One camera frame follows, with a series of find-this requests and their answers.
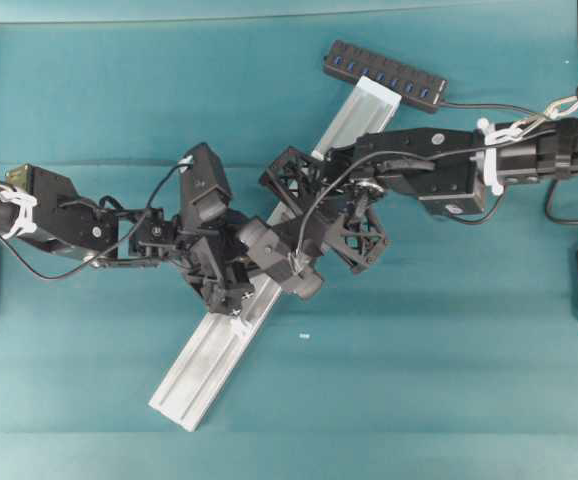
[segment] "black bracket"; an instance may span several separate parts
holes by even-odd
[[[578,137],[578,121],[565,118],[557,123],[558,149],[555,158],[555,176],[558,180],[571,178],[571,157]]]

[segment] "wire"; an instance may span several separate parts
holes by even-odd
[[[504,192],[502,192],[502,195],[500,195],[498,197],[498,199],[496,200],[496,203],[493,204],[493,207],[491,207],[491,210],[489,210],[489,212],[484,217],[478,218],[476,220],[466,220],[466,219],[460,218],[456,215],[449,215],[448,218],[450,218],[454,222],[462,223],[463,225],[472,225],[473,226],[473,225],[482,225],[483,223],[487,223],[489,220],[491,220],[491,218],[498,211],[498,207],[502,203],[502,200],[507,196],[508,191],[509,191],[509,188],[505,188]]]
[[[9,252],[16,257],[16,259],[18,259],[18,261],[20,261],[20,263],[22,263],[22,265],[29,270],[32,274],[34,274],[36,277],[40,278],[41,280],[45,280],[45,281],[55,281],[55,280],[64,280],[65,278],[68,278],[78,272],[80,272],[81,270],[83,270],[84,268],[86,268],[88,265],[92,264],[93,262],[95,262],[96,260],[98,260],[100,257],[103,257],[105,255],[107,255],[109,252],[115,250],[116,248],[118,248],[120,246],[120,244],[122,244],[124,241],[126,241],[128,238],[130,238],[134,233],[136,233],[136,231],[138,230],[138,228],[140,228],[140,225],[142,225],[142,222],[144,222],[144,220],[147,218],[147,216],[149,215],[149,209],[151,208],[151,203],[153,202],[154,198],[156,197],[156,195],[158,194],[158,192],[160,191],[160,189],[162,188],[162,186],[167,182],[167,180],[169,180],[169,178],[171,178],[171,175],[173,174],[173,172],[175,172],[176,170],[178,170],[180,168],[180,165],[175,165],[173,167],[171,167],[169,169],[169,171],[167,172],[167,175],[165,175],[162,180],[160,180],[160,182],[158,182],[158,184],[156,185],[156,188],[154,188],[154,190],[151,192],[151,195],[149,195],[149,199],[147,200],[147,204],[145,205],[145,208],[143,210],[142,215],[140,216],[140,218],[138,219],[138,221],[131,227],[131,229],[122,236],[122,238],[120,238],[117,242],[115,242],[113,245],[105,248],[103,251],[95,254],[93,257],[91,257],[90,259],[88,259],[85,262],[82,262],[80,265],[78,265],[77,267],[65,272],[65,273],[61,273],[60,275],[45,275],[43,273],[40,273],[39,271],[37,271],[35,268],[33,268],[29,262],[27,262],[22,255],[20,255],[20,253],[18,253],[18,251],[11,245],[11,243],[9,243],[7,240],[5,240],[2,235],[0,235],[0,243],[3,244],[3,246],[9,250]]]
[[[453,103],[443,101],[440,103],[440,106],[447,108],[458,108],[462,110],[506,110],[522,113],[523,115],[541,116],[550,120],[549,117],[547,117],[543,113],[534,112],[533,110],[530,110],[528,108],[519,107],[517,105],[511,105],[508,103]]]
[[[509,140],[508,142],[502,142],[495,145],[484,145],[482,147],[471,147],[471,148],[461,148],[458,150],[449,150],[448,152],[441,152],[436,153],[435,155],[431,155],[429,157],[423,157],[425,160],[440,160],[441,158],[450,157],[453,155],[462,155],[463,153],[476,153],[482,152],[483,150],[489,150],[493,148],[495,150],[504,147],[510,147],[511,145],[516,145],[518,143],[526,142],[527,140],[533,140],[534,138],[542,137],[544,135],[550,135],[552,133],[556,133],[555,128],[549,128],[547,130],[541,130],[539,132],[532,133],[531,135],[527,135],[522,137],[519,140]]]
[[[116,200],[115,198],[113,198],[111,195],[105,195],[104,197],[102,197],[100,200],[98,200],[98,206],[100,208],[105,208],[105,204],[109,202],[111,204],[111,206],[113,208],[115,208],[116,210],[124,210],[125,208],[122,206],[122,204]]]
[[[58,208],[71,207],[73,205],[82,205],[83,207],[90,208],[93,211],[93,214],[95,215],[96,218],[100,218],[100,215],[102,214],[102,209],[98,207],[98,205],[96,205],[96,202],[93,202],[88,198],[84,197],[79,197],[76,198],[75,200],[68,200],[66,202],[62,202],[58,204]]]
[[[569,218],[559,218],[553,215],[553,199],[556,193],[556,188],[560,184],[560,180],[552,180],[549,185],[549,190],[547,190],[547,200],[545,201],[545,216],[547,219],[558,225],[568,225],[568,226],[578,226],[578,219],[572,220]]]

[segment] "teal table surface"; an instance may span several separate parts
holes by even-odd
[[[262,169],[310,151],[351,91],[321,71],[336,38],[446,76],[456,102],[541,109],[575,90],[575,2],[441,4],[0,24],[0,178],[33,163],[137,208],[206,141],[233,206],[266,216]],[[485,114],[515,118],[403,106],[390,128]],[[578,479],[578,228],[544,218],[545,187],[477,228],[390,196],[380,262],[353,276],[325,258],[322,291],[281,299],[193,434],[147,406],[204,313],[173,268],[48,284],[0,249],[0,479]],[[578,180],[559,193],[578,215]],[[156,203],[176,210],[176,182]],[[74,265],[20,248],[48,273]]]
[[[0,0],[0,22],[144,22],[403,12],[544,0]]]

